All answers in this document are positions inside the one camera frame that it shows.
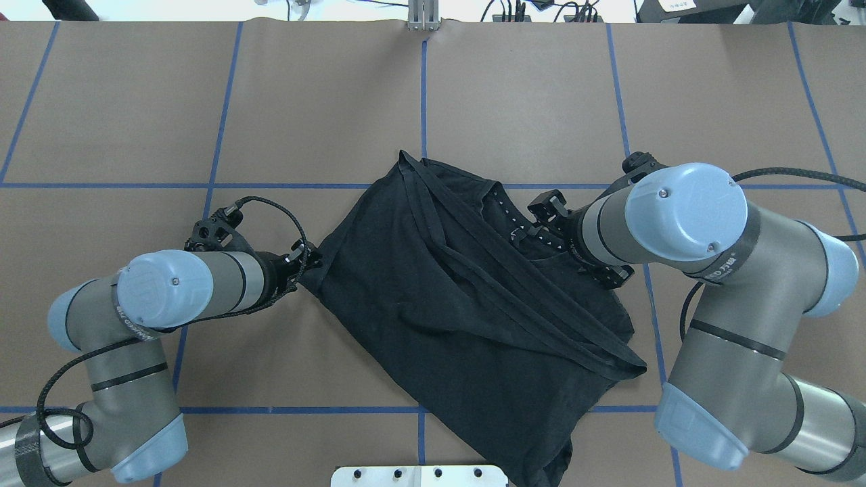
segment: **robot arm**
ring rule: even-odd
[[[235,231],[238,206],[196,224],[186,244],[194,251],[135,257],[118,274],[57,298],[48,313],[51,335],[69,351],[96,354],[85,360],[94,398],[77,408],[89,423],[52,415],[43,428],[31,413],[0,429],[0,486],[65,485],[107,468],[130,483],[180,461],[183,415],[158,338],[191,321],[267,307],[319,258],[301,241],[285,256],[253,251]],[[114,349],[99,353],[106,346]],[[47,438],[51,432],[59,441]]]
[[[663,386],[661,436],[725,470],[752,450],[866,485],[866,406],[781,372],[801,316],[827,315],[853,292],[854,253],[810,224],[748,203],[718,167],[662,166],[642,176],[560,213],[558,227],[590,265],[664,263],[708,284]]]

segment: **black label band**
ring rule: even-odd
[[[725,250],[704,270],[695,273],[683,273],[688,277],[703,281],[707,284],[723,284],[734,272],[746,263],[755,244],[760,236],[760,214],[758,207],[748,204],[748,216],[746,217],[746,228],[740,238]]]
[[[713,336],[717,336],[724,341],[730,341],[731,343],[736,343],[741,347],[748,348],[750,350],[754,350],[759,354],[766,355],[772,359],[776,360],[784,360],[785,352],[779,350],[778,348],[770,347],[769,345],[765,345],[760,341],[752,340],[751,338],[746,338],[741,334],[736,334],[731,331],[727,331],[724,328],[719,328],[709,323],[705,323],[699,320],[692,320],[692,324],[690,328],[694,328],[696,330],[701,330],[704,333],[711,334]]]

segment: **white metal plate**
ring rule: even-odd
[[[480,477],[476,476],[476,471],[481,473]],[[508,477],[493,465],[340,467],[331,476],[331,487],[507,486]]]

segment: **grid line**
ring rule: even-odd
[[[827,157],[827,163],[830,165],[830,172],[838,176],[839,171],[836,168],[836,161],[833,159],[833,151],[830,149],[830,143],[827,141],[827,135],[824,132],[824,125],[821,123],[821,117],[818,115],[818,109],[815,107],[815,99],[812,98],[809,81],[806,78],[806,72],[803,68],[803,59],[800,57],[800,48],[797,45],[797,36],[794,33],[794,24],[791,22],[788,22],[788,36],[791,38],[791,48],[794,51],[794,61],[797,63],[797,71],[800,74],[800,80],[803,82],[803,91],[806,95],[806,101],[809,103],[812,118],[815,120],[815,128],[818,130],[818,137],[821,138],[821,146],[824,148],[824,155]],[[857,225],[854,221],[854,214],[851,212],[851,208],[848,205],[848,198],[845,197],[845,192],[842,189],[839,189],[838,192],[839,198],[842,200],[842,207],[845,209],[845,216],[848,218],[848,226],[853,233],[860,233],[857,230]],[[855,242],[855,244],[860,253],[860,263],[862,266],[866,266],[866,253],[863,252],[863,243]]]
[[[622,91],[621,91],[620,85],[619,85],[619,73],[617,71],[617,55],[616,55],[616,51],[614,48],[614,42],[613,42],[613,30],[611,29],[611,25],[609,23],[606,24],[606,28],[607,28],[607,47],[608,47],[608,50],[610,51],[610,54],[611,54],[611,73],[613,76],[613,86],[614,86],[614,91],[617,94],[617,110],[619,112],[619,126],[620,126],[620,130],[623,133],[623,149],[625,151],[625,157],[629,157],[629,154],[631,154],[631,150],[629,147],[628,128],[627,128],[626,123],[625,123],[625,108],[623,106],[623,96],[622,96]],[[661,331],[659,330],[659,327],[658,327],[658,316],[656,314],[656,299],[653,296],[652,279],[650,277],[650,267],[647,264],[643,265],[643,279],[644,279],[644,283],[646,284],[647,294],[649,295],[649,306],[650,306],[650,310],[652,312],[653,333],[655,334],[655,337],[656,337],[656,361],[658,364],[658,371],[659,371],[658,374],[659,374],[659,379],[661,380],[662,384],[664,384],[665,382],[668,381],[668,377],[667,377],[667,371],[665,370],[665,366],[664,366],[664,352],[662,351],[662,334],[661,334]],[[671,459],[671,464],[673,465],[673,468],[674,468],[674,481],[675,481],[676,487],[682,487],[683,486],[682,471],[680,469],[679,452],[673,446],[670,447],[670,459]]]
[[[214,146],[214,158],[210,165],[210,178],[205,186],[208,189],[204,197],[204,209],[202,211],[202,219],[205,219],[210,214],[210,201],[213,199],[214,186],[217,181],[217,170],[219,168],[220,151],[223,148],[223,135],[225,134],[225,121],[229,115],[229,101],[231,100],[231,86],[235,80],[235,68],[237,67],[237,52],[241,45],[241,34],[243,32],[243,22],[237,23],[235,33],[235,45],[232,49],[231,65],[229,66],[229,79],[226,81],[225,96],[223,97],[223,111],[220,114],[219,130],[216,133],[216,144]],[[189,327],[183,327],[180,330],[180,340],[178,341],[178,352],[175,355],[174,371],[171,376],[171,384],[174,387],[174,392],[178,392],[178,384],[180,382],[180,371],[184,365],[184,351],[186,350],[187,336],[189,335]],[[153,476],[153,487],[161,487],[162,472]]]
[[[427,37],[421,42],[421,157],[427,157]],[[427,464],[427,410],[418,403],[418,464]]]
[[[74,406],[47,406],[48,408]],[[656,405],[611,405],[594,406],[591,413],[640,413],[655,412]],[[0,414],[27,414],[35,411],[33,406],[0,406]],[[315,416],[327,414],[422,414],[430,413],[424,406],[184,406],[183,414],[206,415],[277,415]]]
[[[314,189],[314,190],[365,190],[371,183],[0,183],[0,188],[9,189]],[[605,190],[609,183],[503,183],[510,190]],[[746,190],[819,190],[858,191],[845,185],[814,184],[741,184]]]
[[[24,102],[24,108],[21,110],[21,117],[18,119],[18,125],[15,127],[15,133],[12,134],[12,141],[9,143],[9,151],[6,153],[3,167],[0,168],[0,183],[3,183],[3,180],[6,179],[6,172],[12,164],[12,154],[15,153],[15,146],[18,144],[18,137],[24,129],[24,121],[27,119],[27,112],[30,110],[30,103],[33,102],[33,97],[36,95],[36,89],[39,87],[39,80],[41,80],[42,72],[45,70],[45,65],[48,63],[48,54],[51,53],[51,48],[54,46],[54,40],[57,37],[58,29],[60,29],[60,22],[55,22],[54,28],[51,29],[51,36],[48,37],[48,44],[45,46],[45,52],[42,53],[42,60],[39,62],[39,69],[36,70],[33,84],[30,85],[30,91],[27,93],[27,100]]]

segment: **silver metal tube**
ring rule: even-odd
[[[803,394],[803,425],[793,442],[773,455],[803,470],[827,471],[848,457],[854,444],[854,418],[838,394],[797,382]]]
[[[72,424],[73,420],[69,416],[48,416],[48,426],[66,441],[73,440]],[[20,425],[21,423],[9,425],[0,430],[0,487],[24,487],[15,460],[15,438]],[[75,450],[67,450],[51,443],[44,433],[40,437],[42,461],[57,480],[71,482],[90,473],[81,464]]]

